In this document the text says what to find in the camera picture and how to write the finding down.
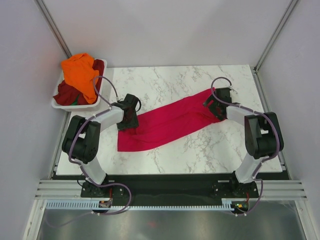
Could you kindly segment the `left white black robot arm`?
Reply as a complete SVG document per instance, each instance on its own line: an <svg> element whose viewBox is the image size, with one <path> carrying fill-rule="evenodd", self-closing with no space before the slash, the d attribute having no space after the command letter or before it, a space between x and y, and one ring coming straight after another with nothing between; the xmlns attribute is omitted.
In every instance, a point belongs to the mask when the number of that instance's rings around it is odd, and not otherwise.
<svg viewBox="0 0 320 240"><path fill-rule="evenodd" d="M80 195L82 198L109 196L112 187L97 158L100 135L113 125L118 131L137 128L137 111L141 105L138 97L127 94L123 100L112 103L109 109L89 118L80 115L71 118L61 149L68 154L69 162L78 165L85 176Z"/></svg>

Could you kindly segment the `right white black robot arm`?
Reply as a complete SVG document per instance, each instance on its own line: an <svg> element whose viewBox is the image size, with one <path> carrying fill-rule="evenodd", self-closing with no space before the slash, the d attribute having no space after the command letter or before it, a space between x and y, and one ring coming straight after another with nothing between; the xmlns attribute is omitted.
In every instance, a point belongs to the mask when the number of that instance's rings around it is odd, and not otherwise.
<svg viewBox="0 0 320 240"><path fill-rule="evenodd" d="M255 177L263 163L284 148L278 117L274 112L260 113L233 103L230 91L228 87L214 88L203 106L219 120L230 120L244 127L247 153L228 182L213 184L214 193L221 198L257 198Z"/></svg>

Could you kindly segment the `pink red t shirt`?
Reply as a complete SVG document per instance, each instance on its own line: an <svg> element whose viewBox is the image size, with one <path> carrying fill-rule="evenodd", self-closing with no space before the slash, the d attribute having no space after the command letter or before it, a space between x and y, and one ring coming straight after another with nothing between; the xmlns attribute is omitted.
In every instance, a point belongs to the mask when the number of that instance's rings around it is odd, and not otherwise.
<svg viewBox="0 0 320 240"><path fill-rule="evenodd" d="M220 120L203 103L206 89L137 116L139 126L118 132L118 152L141 152L163 146Z"/></svg>

